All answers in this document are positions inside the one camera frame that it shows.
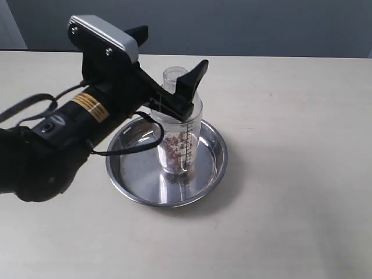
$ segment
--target measuring cup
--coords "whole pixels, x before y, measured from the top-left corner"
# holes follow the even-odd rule
[[[171,67],[164,71],[164,89],[170,93],[176,90],[176,79],[187,73],[182,67]],[[198,150],[202,122],[203,103],[195,93],[194,111],[189,119],[182,123],[179,120],[151,111],[151,116],[164,128],[164,140],[158,145],[159,162],[163,170],[171,174],[188,171],[194,164]],[[154,125],[154,136],[160,136],[160,129]]]

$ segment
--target white table surface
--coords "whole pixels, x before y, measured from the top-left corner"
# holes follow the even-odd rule
[[[140,61],[161,81],[202,58]],[[1,278],[372,277],[372,60],[208,59],[199,90],[228,145],[221,184],[153,209],[122,196],[92,156],[48,202],[0,196]],[[0,110],[75,85],[80,69],[78,53],[0,52]]]

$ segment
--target screw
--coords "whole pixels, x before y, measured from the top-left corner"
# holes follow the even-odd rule
[[[111,54],[112,54],[112,48],[108,48],[108,49],[106,50],[106,55],[107,55],[107,56],[111,56]]]
[[[71,28],[71,33],[73,34],[73,35],[75,35],[76,33],[77,33],[77,27],[75,26],[75,27],[72,27]]]

